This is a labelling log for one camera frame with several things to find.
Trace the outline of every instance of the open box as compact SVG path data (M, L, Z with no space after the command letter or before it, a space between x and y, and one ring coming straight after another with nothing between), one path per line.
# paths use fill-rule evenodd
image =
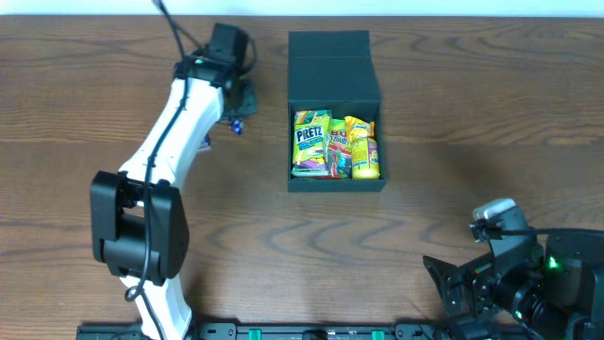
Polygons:
M386 153L378 80L368 31L290 32L288 64L289 192L379 192L386 184ZM292 176L294 114L331 110L336 119L351 115L376 122L379 179L316 179Z

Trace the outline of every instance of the black mounting rail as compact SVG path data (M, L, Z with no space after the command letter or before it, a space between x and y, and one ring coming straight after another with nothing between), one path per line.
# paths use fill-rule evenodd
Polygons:
M141 324L128 326L80 326L75 340L139 340ZM528 340L516 326L476 323L438 325L402 322L389 326L265 326L233 323L200 323L187 340Z

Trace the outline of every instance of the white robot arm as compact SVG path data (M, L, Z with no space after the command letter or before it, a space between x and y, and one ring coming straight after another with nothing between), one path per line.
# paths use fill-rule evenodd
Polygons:
M222 88L213 87L206 80L188 78L187 81L190 90L186 107L161 144L150 180L153 184L157 184L160 179L167 180L180 192L197 148L211 127L222 117L225 105ZM144 181L147 159L180 104L184 82L184 79L175 79L168 103L157 123L143 145L120 167L120 172L126 172L129 179Z
M215 88L206 80L195 78L175 79L172 91L157 123L136 153L120 167L129 179L144 181L147 159L168 122L173 118L184 91L184 82L189 81L189 98L182 113L176 119L166 135L155 161L151 183L167 180L182 192L184 182L193 163L197 149L211 127L220 120L224 110L224 98L221 88ZM126 276L121 278L126 287L139 284L139 278ZM149 305L155 313L166 339L182 339L192 319L191 307L185 302L180 285L180 276L167 279L162 286L151 281L144 283L143 289L148 296ZM158 328L153 323L143 297L136 299L137 307L143 319L142 332L152 339L160 339Z
M247 43L239 28L216 24L210 43L176 64L168 102L141 147L118 174L99 171L92 181L94 257L128 287L151 339L181 340L191 325L178 274L189 244L180 193L212 126L227 120L241 134L233 124L256 112L252 83L241 79L251 69L243 67ZM145 202L144 217L127 213Z

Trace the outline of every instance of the wooden table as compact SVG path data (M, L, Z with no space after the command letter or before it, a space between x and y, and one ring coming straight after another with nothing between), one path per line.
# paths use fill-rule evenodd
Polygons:
M390 323L444 315L422 265L487 251L473 208L511 196L536 227L603 229L602 20L179 17L257 41L259 114L216 127L184 203L196 311L242 322ZM288 194L287 33L369 29L389 182L380 194ZM132 322L92 258L89 185L163 109L176 46L153 17L0 21L0 338L65 339Z

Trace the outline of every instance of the green snack bag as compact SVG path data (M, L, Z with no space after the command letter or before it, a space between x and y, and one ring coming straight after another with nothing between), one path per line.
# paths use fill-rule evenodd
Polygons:
M302 110L294 118L294 153L292 175L323 177L326 164L331 110Z

